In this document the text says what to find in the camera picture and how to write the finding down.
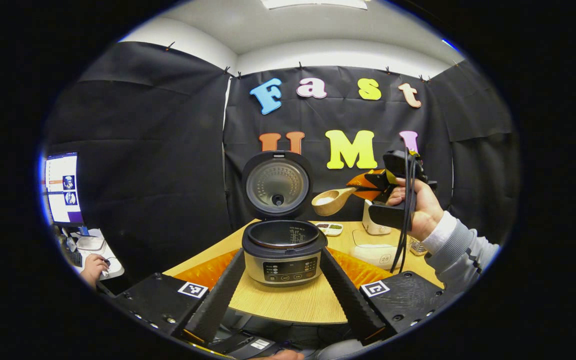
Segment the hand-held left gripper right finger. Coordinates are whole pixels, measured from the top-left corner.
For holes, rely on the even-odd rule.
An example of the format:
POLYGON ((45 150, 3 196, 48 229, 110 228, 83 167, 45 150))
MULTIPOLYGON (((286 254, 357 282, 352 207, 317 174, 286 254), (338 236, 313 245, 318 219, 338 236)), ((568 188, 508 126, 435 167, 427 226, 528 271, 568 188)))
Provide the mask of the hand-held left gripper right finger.
POLYGON ((420 326, 457 297, 413 271, 356 288, 330 249, 322 250, 319 262, 352 333, 363 346, 420 326))

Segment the white toaster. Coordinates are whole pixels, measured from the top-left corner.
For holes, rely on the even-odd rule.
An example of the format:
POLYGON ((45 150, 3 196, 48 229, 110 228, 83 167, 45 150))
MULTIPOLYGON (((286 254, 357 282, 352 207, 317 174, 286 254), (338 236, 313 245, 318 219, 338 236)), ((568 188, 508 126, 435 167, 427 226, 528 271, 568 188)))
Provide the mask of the white toaster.
POLYGON ((370 209, 370 206, 372 204, 373 203, 370 200, 368 200, 368 199, 364 200, 363 215, 362 215, 362 225, 363 225, 364 229, 366 230, 366 232, 368 234, 373 235, 373 236, 390 234, 393 230, 391 227, 386 227, 386 226, 377 224, 370 217, 369 209, 370 209))

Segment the computer monitor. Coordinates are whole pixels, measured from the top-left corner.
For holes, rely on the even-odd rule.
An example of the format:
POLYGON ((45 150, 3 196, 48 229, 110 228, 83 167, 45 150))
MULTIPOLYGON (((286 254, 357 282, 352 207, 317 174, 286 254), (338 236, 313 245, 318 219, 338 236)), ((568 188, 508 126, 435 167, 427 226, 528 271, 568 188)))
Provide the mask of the computer monitor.
POLYGON ((77 152, 55 153, 45 160, 45 189, 53 223, 84 226, 78 194, 77 152))

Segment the wooden spoon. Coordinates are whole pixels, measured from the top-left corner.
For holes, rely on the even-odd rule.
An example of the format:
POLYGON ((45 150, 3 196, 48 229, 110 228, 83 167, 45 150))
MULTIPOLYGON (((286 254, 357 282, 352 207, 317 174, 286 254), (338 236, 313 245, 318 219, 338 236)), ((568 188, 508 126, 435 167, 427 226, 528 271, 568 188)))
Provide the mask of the wooden spoon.
POLYGON ((357 191, 354 186, 331 189, 318 194, 311 200, 314 212, 320 216, 330 216, 340 211, 349 197, 357 191))

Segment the long ceiling light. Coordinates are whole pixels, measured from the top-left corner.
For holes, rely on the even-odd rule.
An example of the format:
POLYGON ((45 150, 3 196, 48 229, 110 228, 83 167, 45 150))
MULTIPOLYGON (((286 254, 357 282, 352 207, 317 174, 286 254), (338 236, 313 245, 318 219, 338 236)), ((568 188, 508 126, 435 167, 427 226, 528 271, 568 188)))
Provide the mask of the long ceiling light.
POLYGON ((268 10, 296 6, 338 6, 350 9, 367 10, 371 0, 259 0, 268 10))

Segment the clear plastic food container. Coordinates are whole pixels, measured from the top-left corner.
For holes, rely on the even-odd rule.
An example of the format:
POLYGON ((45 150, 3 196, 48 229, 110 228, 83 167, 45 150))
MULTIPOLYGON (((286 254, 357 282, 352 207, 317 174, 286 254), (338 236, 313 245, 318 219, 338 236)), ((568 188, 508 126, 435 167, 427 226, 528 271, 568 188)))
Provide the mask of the clear plastic food container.
POLYGON ((350 256, 384 271, 391 271, 400 243, 400 231, 386 235, 371 235, 363 228, 352 231, 353 244, 350 256))

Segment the black backdrop cloth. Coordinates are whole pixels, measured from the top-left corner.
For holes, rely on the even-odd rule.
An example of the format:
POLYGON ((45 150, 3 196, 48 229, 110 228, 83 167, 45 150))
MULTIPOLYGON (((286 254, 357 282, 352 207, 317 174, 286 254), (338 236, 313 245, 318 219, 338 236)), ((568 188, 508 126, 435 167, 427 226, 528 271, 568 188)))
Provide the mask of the black backdrop cloth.
POLYGON ((62 92, 48 155, 76 153, 82 223, 130 282, 166 271, 253 219, 243 168, 273 135, 310 162, 313 196, 383 166, 418 134, 441 207, 503 242, 519 202, 519 139, 496 89, 468 61, 430 80, 368 67, 305 66, 242 77, 194 55, 121 42, 62 92))

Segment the white divided sauce dish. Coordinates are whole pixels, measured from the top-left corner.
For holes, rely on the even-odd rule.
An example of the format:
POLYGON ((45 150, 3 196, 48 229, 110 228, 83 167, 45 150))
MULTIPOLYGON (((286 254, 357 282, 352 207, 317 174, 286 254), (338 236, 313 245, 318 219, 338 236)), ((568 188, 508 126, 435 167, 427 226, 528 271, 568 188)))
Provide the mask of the white divided sauce dish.
POLYGON ((318 222, 315 226, 327 237, 337 237, 343 232, 343 224, 334 222, 318 222))

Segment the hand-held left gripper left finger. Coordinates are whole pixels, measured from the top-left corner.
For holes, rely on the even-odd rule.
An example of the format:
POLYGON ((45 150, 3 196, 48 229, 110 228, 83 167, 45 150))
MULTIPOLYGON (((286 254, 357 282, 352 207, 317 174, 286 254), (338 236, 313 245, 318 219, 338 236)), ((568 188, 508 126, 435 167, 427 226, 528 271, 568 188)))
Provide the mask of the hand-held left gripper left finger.
POLYGON ((215 286, 154 273, 113 297, 113 305, 144 325, 203 346, 213 341, 245 270, 240 248, 215 286))

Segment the dark lidded silver rice cooker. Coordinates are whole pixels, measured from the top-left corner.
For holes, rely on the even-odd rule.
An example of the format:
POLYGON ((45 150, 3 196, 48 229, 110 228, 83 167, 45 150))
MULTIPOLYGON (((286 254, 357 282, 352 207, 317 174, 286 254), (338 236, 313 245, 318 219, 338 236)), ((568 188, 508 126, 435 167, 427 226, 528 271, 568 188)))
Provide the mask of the dark lidded silver rice cooker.
POLYGON ((299 153, 254 155, 243 169, 243 193, 254 223, 242 235, 246 273, 270 287, 310 283, 322 274, 328 240, 317 225, 298 219, 311 205, 310 163, 299 153))

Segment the white side desk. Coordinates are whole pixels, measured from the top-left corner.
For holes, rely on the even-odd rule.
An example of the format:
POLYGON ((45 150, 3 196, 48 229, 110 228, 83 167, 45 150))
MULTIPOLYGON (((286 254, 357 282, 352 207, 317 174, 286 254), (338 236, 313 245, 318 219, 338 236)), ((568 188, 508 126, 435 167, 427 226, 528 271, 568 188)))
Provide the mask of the white side desk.
POLYGON ((101 255, 106 259, 109 269, 102 272, 99 281, 96 283, 97 290, 103 288, 102 281, 114 280, 125 274, 123 264, 114 254, 114 251, 112 251, 98 228, 94 228, 88 235, 84 235, 80 231, 69 232, 66 228, 56 225, 52 226, 52 229, 62 257, 81 280, 80 272, 83 270, 87 255, 101 255))

